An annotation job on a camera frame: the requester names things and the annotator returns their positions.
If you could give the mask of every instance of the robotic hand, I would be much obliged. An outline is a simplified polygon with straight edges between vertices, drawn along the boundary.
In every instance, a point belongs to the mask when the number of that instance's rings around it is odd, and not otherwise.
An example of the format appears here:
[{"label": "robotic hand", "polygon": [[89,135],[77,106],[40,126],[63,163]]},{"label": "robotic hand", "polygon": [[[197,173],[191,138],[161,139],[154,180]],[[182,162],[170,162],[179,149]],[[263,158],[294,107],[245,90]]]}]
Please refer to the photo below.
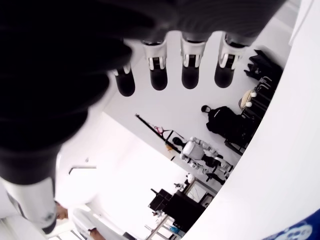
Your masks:
[{"label": "robotic hand", "polygon": [[107,71],[116,70],[121,94],[135,91],[132,51],[123,39],[144,41],[158,52],[146,55],[152,85],[161,90],[167,85],[166,41],[155,36],[181,31],[182,82],[194,88],[207,37],[223,31],[215,81],[227,87],[242,50],[284,2],[1,1],[0,177],[18,211],[45,233],[54,229],[56,158],[62,145],[107,91]]}]

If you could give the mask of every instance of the white robot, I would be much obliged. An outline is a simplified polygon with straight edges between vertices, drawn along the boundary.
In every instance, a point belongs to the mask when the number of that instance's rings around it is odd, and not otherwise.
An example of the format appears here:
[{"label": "white robot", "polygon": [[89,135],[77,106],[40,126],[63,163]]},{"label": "white robot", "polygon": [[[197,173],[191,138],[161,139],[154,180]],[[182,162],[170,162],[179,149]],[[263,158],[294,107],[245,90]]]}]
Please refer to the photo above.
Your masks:
[{"label": "white robot", "polygon": [[[178,137],[174,137],[172,141],[175,145],[182,147],[180,158],[192,168],[198,170],[200,174],[207,175],[208,179],[206,181],[215,179],[223,185],[226,179],[228,179],[234,167],[225,161],[223,156],[218,154],[217,150],[210,144],[196,137],[191,137],[186,143],[183,143]],[[205,165],[210,169],[205,169],[204,166],[197,161],[204,161]],[[224,179],[221,179],[215,174],[216,170],[223,173]]]}]

